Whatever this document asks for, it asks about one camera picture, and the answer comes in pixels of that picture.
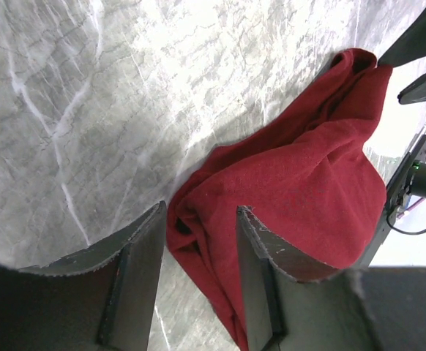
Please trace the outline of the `dark red t-shirt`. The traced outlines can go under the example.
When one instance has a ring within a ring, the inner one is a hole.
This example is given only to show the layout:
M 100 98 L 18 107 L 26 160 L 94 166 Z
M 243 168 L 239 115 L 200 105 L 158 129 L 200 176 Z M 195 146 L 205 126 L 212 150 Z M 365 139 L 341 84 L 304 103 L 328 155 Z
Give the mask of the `dark red t-shirt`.
M 371 242 L 386 186 L 363 146 L 381 118 L 392 68 L 351 48 L 338 53 L 273 122 L 219 146 L 168 206 L 167 246 L 241 350 L 248 348 L 236 209 L 334 268 Z

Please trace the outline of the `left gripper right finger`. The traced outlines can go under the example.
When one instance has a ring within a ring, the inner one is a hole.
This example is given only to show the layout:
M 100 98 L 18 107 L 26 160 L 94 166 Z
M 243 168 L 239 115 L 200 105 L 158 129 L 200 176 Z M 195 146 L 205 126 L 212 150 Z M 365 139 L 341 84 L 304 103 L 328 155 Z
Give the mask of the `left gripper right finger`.
M 333 268 L 245 207 L 236 238 L 251 350 L 426 350 L 426 268 Z

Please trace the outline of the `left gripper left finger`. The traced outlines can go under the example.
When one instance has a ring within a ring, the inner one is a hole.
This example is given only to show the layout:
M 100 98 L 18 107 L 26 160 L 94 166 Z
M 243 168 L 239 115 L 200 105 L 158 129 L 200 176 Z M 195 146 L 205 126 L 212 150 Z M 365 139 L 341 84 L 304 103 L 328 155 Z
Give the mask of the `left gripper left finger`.
M 145 350 L 166 205 L 47 266 L 0 264 L 0 350 Z

